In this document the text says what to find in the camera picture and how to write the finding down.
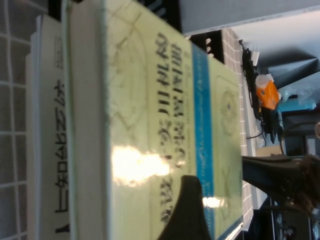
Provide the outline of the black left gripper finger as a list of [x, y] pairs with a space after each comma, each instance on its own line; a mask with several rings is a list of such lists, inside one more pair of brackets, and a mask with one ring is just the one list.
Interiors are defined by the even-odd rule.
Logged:
[[210, 240], [205, 218], [202, 186], [196, 176], [181, 177], [180, 193], [161, 240]]

